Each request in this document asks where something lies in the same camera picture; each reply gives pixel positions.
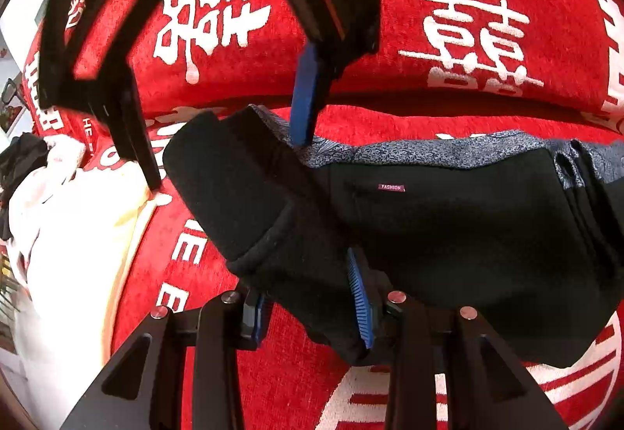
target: folded black clothing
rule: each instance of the folded black clothing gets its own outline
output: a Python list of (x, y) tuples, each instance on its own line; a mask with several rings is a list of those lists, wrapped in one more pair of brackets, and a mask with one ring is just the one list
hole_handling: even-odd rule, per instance
[(24, 133), (13, 138), (11, 144), (0, 153), (0, 238), (12, 237), (9, 227), (9, 200), (15, 189), (32, 171), (48, 164), (48, 145), (41, 138)]
[[(172, 182), (229, 270), (268, 292), (308, 329), (328, 337), (331, 328), (330, 345), (351, 363), (362, 351), (347, 322), (355, 323), (347, 245), (363, 246), (370, 266), (386, 272), (396, 289), (432, 306), (472, 305), (523, 360), (557, 367), (582, 356), (623, 297), (622, 143), (507, 131), (360, 147), (314, 138), (294, 149), (288, 124), (254, 107), (220, 123), (236, 138), (245, 167), (253, 167), (241, 171), (238, 163), (236, 170), (204, 156), (208, 145), (221, 143), (207, 119), (189, 122), (167, 147)], [(203, 169), (191, 159), (205, 160)], [(220, 215), (221, 196), (196, 206), (218, 166), (223, 185), (240, 191), (240, 176), (232, 173), (253, 172), (254, 181), (288, 196), (282, 210), (297, 210), (290, 212), (297, 220), (288, 238), (275, 236), (274, 212), (264, 231), (257, 227), (239, 243), (254, 252), (251, 261), (241, 250), (229, 256), (220, 245), (236, 222)], [(262, 216), (258, 210), (269, 209), (260, 204), (265, 193), (252, 194), (232, 191), (236, 204), (227, 208)], [(264, 247), (271, 238), (273, 251), (257, 253), (252, 237)]]

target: metal screw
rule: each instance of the metal screw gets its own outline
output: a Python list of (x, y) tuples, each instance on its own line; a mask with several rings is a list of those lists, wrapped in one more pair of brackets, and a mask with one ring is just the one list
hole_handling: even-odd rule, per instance
[(154, 307), (151, 312), (150, 315), (152, 316), (152, 318), (154, 319), (162, 319), (164, 317), (167, 316), (167, 313), (169, 312), (167, 307), (163, 307), (162, 305), (159, 307)]
[(408, 297), (405, 296), (403, 291), (392, 291), (388, 293), (388, 301), (391, 303), (403, 303)]
[(472, 307), (461, 307), (459, 310), (459, 315), (469, 321), (476, 319), (478, 314), (477, 310)]
[(223, 303), (236, 303), (240, 299), (240, 295), (236, 291), (228, 291), (221, 295)]

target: black cloth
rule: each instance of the black cloth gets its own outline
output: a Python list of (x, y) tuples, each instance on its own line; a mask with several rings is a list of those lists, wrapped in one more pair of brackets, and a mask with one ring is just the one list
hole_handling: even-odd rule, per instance
[[(216, 125), (238, 140), (245, 169), (205, 157), (207, 145), (221, 143)], [(326, 336), (348, 362), (357, 363), (363, 351), (344, 251), (359, 244), (395, 288), (432, 306), (475, 306), (523, 360), (562, 368), (582, 356), (623, 296), (624, 179), (605, 184), (583, 146), (575, 149), (573, 162), (564, 158), (560, 166), (575, 166), (569, 172), (581, 174), (583, 185), (567, 188), (542, 147), (471, 169), (353, 163), (311, 169), (247, 109), (221, 123), (208, 114), (192, 120), (172, 139), (164, 162), (229, 270)], [(236, 219), (218, 213), (233, 205), (216, 193), (204, 199), (202, 187), (216, 171), (221, 185), (242, 190), (240, 175), (253, 173), (255, 181), (258, 170), (288, 196), (281, 215), (292, 207), (291, 215), (284, 222), (275, 213), (262, 218), (261, 206), (251, 204), (264, 226), (255, 227), (255, 241), (243, 235), (234, 258), (224, 243), (236, 244)], [(230, 192), (228, 199), (246, 213), (246, 199), (261, 199), (252, 194), (238, 199)], [(254, 254), (241, 255), (245, 248)]]
[(9, 227), (9, 200), (26, 176), (48, 164), (48, 151), (44, 140), (24, 133), (19, 138), (13, 138), (0, 153), (0, 238), (5, 241), (13, 236)]

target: white garment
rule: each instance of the white garment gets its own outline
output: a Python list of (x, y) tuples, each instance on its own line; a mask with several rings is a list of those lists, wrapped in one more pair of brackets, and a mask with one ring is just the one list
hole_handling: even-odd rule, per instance
[(30, 251), (39, 235), (40, 207), (72, 179), (85, 152), (84, 144), (63, 134), (49, 136), (44, 141), (50, 149), (48, 165), (26, 176), (9, 200), (9, 227), (13, 238), (7, 241), (7, 254), (17, 281), (24, 286)]
[(78, 397), (110, 358), (117, 304), (155, 208), (149, 196), (133, 162), (115, 171), (78, 169), (41, 206), (28, 288)]

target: gray waistband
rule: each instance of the gray waistband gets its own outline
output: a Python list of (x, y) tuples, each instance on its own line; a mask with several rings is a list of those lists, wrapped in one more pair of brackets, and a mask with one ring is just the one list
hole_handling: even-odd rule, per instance
[(583, 187), (583, 179), (574, 162), (579, 150), (590, 158), (595, 175), (605, 183), (624, 176), (624, 143), (582, 143), (576, 140), (542, 140), (522, 131), (503, 131), (478, 138), (451, 140), (402, 140), (351, 146), (314, 136), (310, 146), (294, 147), (288, 134), (288, 122), (263, 106), (252, 106), (273, 134), (288, 144), (299, 160), (310, 168), (331, 163), (368, 165), (424, 165), (470, 169), (487, 166), (521, 153), (545, 148), (564, 189)]

